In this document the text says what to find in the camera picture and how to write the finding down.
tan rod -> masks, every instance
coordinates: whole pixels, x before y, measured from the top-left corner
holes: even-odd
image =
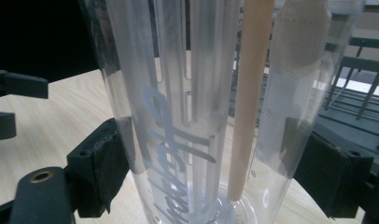
[[[246,182],[273,11],[274,0],[245,0],[227,193],[231,201],[242,197]]]

transparent tube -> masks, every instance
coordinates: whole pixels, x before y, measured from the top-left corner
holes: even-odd
[[[260,132],[237,202],[226,197],[235,164],[223,148],[240,1],[80,3],[148,223],[272,223],[362,1],[276,0]]]
[[[121,87],[107,86],[114,107],[123,96],[129,99],[138,150],[128,157],[148,222],[233,220],[221,210],[226,200],[218,183],[238,1],[190,1],[190,40],[185,1],[155,1],[159,60],[148,0],[106,5],[123,79]]]
[[[243,192],[257,223],[274,221],[363,9],[357,0],[276,4],[282,7],[274,20],[260,130]]]

wooden table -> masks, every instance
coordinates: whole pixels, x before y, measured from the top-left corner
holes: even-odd
[[[16,185],[24,175],[47,166],[64,167],[66,155],[113,117],[98,71],[49,84],[48,100],[1,97],[0,111],[15,113],[18,133],[0,141],[0,204],[14,198]],[[110,215],[77,217],[77,223],[146,223],[131,175],[127,175],[111,207]],[[363,215],[360,209],[356,219],[328,219],[293,180],[275,223],[361,223]]]

black bracket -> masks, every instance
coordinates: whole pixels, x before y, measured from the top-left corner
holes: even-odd
[[[131,118],[123,123],[132,129]],[[0,224],[69,224],[76,210],[80,217],[109,211],[129,171],[116,122],[105,121],[68,154],[67,161],[64,169],[47,167],[23,177],[15,200],[0,205]]]
[[[327,217],[353,218],[360,206],[363,223],[378,224],[379,174],[372,164],[372,156],[317,123],[294,178]]]
[[[16,94],[48,99],[48,81],[0,70],[0,96]],[[15,115],[0,112],[0,140],[16,136]]]

dark background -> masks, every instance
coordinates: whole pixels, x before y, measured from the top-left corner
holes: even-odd
[[[96,68],[77,0],[0,0],[0,69],[52,82]]]

